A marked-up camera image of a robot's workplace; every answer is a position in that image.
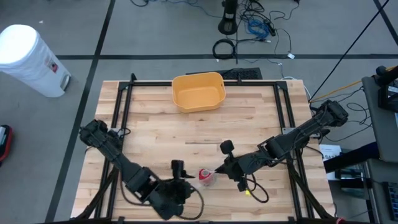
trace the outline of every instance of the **yellow cable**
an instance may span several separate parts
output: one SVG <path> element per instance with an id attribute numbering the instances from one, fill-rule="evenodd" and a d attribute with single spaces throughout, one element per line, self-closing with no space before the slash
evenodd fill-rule
<path id="1" fill-rule="evenodd" d="M 389 67 L 389 68 L 386 68 L 386 70 L 389 72 L 389 71 L 391 71 L 392 69 L 394 69 L 395 67 L 396 67 L 396 66 Z M 319 100 L 319 99 L 322 99 L 322 98 L 324 98 L 324 97 L 326 97 L 326 96 L 332 95 L 332 94 L 334 94 L 334 93 L 336 93 L 336 92 L 338 92 L 338 91 L 340 91 L 340 90 L 344 90 L 344 89 L 346 89 L 346 88 L 348 88 L 348 87 L 351 87 L 351 86 L 353 86 L 353 85 L 356 85 L 356 84 L 358 84 L 358 83 L 360 83 L 360 82 L 362 82 L 362 81 L 361 81 L 361 80 L 358 80 L 358 81 L 353 82 L 353 83 L 351 83 L 351 84 L 349 84 L 349 85 L 343 86 L 343 87 L 341 87 L 341 88 L 339 88 L 339 89 L 337 89 L 337 90 L 333 90 L 333 91 L 331 91 L 331 92 L 328 93 L 328 94 L 325 94 L 325 95 L 323 95 L 323 96 L 319 96 L 318 98 L 315 98 L 315 99 L 311 100 L 310 103 L 313 103 L 313 102 L 315 102 L 315 101 L 317 101 L 317 100 Z"/>

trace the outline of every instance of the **floor stripe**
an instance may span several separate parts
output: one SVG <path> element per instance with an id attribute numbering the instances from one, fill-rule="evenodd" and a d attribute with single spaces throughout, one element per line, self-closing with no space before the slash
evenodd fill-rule
<path id="1" fill-rule="evenodd" d="M 375 5 L 376 5 L 377 9 L 380 9 L 380 8 L 381 8 L 381 4 L 380 4 L 379 0 L 373 0 L 373 1 L 374 1 Z M 390 31 L 390 34 L 391 34 L 392 38 L 394 39 L 394 41 L 395 41 L 396 44 L 398 45 L 398 35 L 397 35 L 397 32 L 396 32 L 396 30 L 394 29 L 394 27 L 392 26 L 391 21 L 390 21 L 390 19 L 388 18 L 388 16 L 387 16 L 386 12 L 384 11 L 384 9 L 380 12 L 380 15 L 381 15 L 381 17 L 383 18 L 384 22 L 386 23 L 386 26 L 387 26 L 388 30 Z"/>
<path id="2" fill-rule="evenodd" d="M 106 32 L 108 30 L 109 22 L 111 20 L 113 8 L 116 0 L 111 0 L 108 11 L 106 13 L 105 21 L 101 30 L 101 34 L 97 43 L 97 47 L 95 49 L 95 55 L 100 55 L 102 47 L 104 45 Z M 83 114 L 85 112 L 86 103 L 88 99 L 88 95 L 90 93 L 91 84 L 93 83 L 95 70 L 98 65 L 98 59 L 94 59 L 91 63 L 90 71 L 88 73 L 86 79 L 86 85 L 81 95 L 81 100 L 79 103 L 78 111 L 76 114 L 75 122 L 73 123 L 72 132 L 70 134 L 70 138 L 68 141 L 67 150 L 65 151 L 65 156 L 62 161 L 60 173 L 58 175 L 57 183 L 55 184 L 54 192 L 51 198 L 50 206 L 47 211 L 47 215 L 45 217 L 45 222 L 53 222 L 55 218 L 55 214 L 57 213 L 57 208 L 61 199 L 61 194 L 63 190 L 63 186 L 65 184 L 65 180 L 67 178 L 68 169 L 70 165 L 70 161 L 72 159 L 73 150 L 75 148 L 76 139 L 78 137 L 79 127 L 81 121 L 83 119 Z"/>
<path id="3" fill-rule="evenodd" d="M 278 59 L 286 55 L 240 54 L 240 59 Z M 296 54 L 295 59 L 340 59 L 341 54 Z M 60 60 L 198 60 L 215 59 L 212 54 L 175 55 L 57 55 Z M 398 59 L 398 54 L 349 54 L 344 59 Z"/>

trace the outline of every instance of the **gray floor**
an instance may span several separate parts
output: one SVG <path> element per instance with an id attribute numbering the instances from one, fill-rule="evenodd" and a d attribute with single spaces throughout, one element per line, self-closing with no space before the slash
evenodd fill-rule
<path id="1" fill-rule="evenodd" d="M 219 16 L 222 12 L 221 1 L 199 2 L 212 15 Z M 261 2 L 267 12 L 287 12 L 295 6 L 290 0 Z M 0 30 L 11 24 L 27 24 L 40 32 L 57 55 L 94 55 L 109 3 L 110 0 L 0 0 Z M 396 29 L 397 8 L 398 2 L 391 1 L 386 9 Z M 337 62 L 317 59 L 316 54 L 344 53 L 376 11 L 373 0 L 303 0 L 291 20 L 278 20 L 275 26 L 286 29 L 292 36 L 293 54 L 314 55 L 314 59 L 276 60 L 282 62 L 284 75 L 303 79 L 313 93 Z M 216 30 L 218 22 L 219 19 L 186 4 L 150 2 L 147 7 L 138 8 L 128 0 L 117 0 L 101 54 L 211 54 L 213 44 L 224 37 Z M 239 38 L 245 37 L 250 35 L 240 30 Z M 276 38 L 271 41 L 242 44 L 239 53 L 273 54 Z M 277 53 L 285 54 L 288 49 L 288 38 L 281 32 Z M 350 53 L 396 54 L 397 50 L 379 16 Z M 73 80 L 66 94 L 56 99 L 44 98 L 10 76 L 0 74 L 0 123 L 15 130 L 12 152 L 0 168 L 0 223 L 37 223 L 45 219 L 92 61 L 62 60 L 62 63 L 72 73 Z M 396 64 L 396 59 L 344 60 L 318 96 L 372 75 L 380 65 Z M 241 60 L 239 65 L 234 60 L 215 59 L 99 60 L 81 123 L 93 119 L 103 80 L 128 80 L 132 72 L 140 80 L 170 80 L 187 72 L 233 67 L 260 67 L 264 79 L 281 78 L 280 67 L 266 60 L 254 63 Z M 363 93 L 355 94 L 345 103 L 354 101 L 366 107 Z M 363 118 L 362 112 L 350 113 L 350 120 Z M 348 123 L 332 131 L 329 137 L 339 139 L 361 128 Z M 373 140 L 372 130 L 367 129 L 337 144 L 355 149 Z M 76 142 L 56 220 L 70 216 L 84 148 L 80 141 Z M 335 184 L 331 187 L 339 216 L 350 217 L 366 210 L 364 200 L 347 197 Z M 366 219 L 366 215 L 355 218 Z"/>

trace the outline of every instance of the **black mount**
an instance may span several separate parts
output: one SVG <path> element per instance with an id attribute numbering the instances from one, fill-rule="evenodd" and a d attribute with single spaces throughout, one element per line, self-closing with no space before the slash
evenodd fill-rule
<path id="1" fill-rule="evenodd" d="M 222 4 L 224 14 L 221 22 L 218 24 L 218 31 L 224 35 L 232 35 L 238 31 L 238 25 L 236 24 L 238 0 L 225 0 Z"/>

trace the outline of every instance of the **trash can lid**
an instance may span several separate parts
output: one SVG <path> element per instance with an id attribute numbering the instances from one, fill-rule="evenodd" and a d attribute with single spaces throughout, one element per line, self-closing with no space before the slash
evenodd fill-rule
<path id="1" fill-rule="evenodd" d="M 35 47 L 38 33 L 27 25 L 11 25 L 0 33 L 0 66 L 26 58 Z"/>

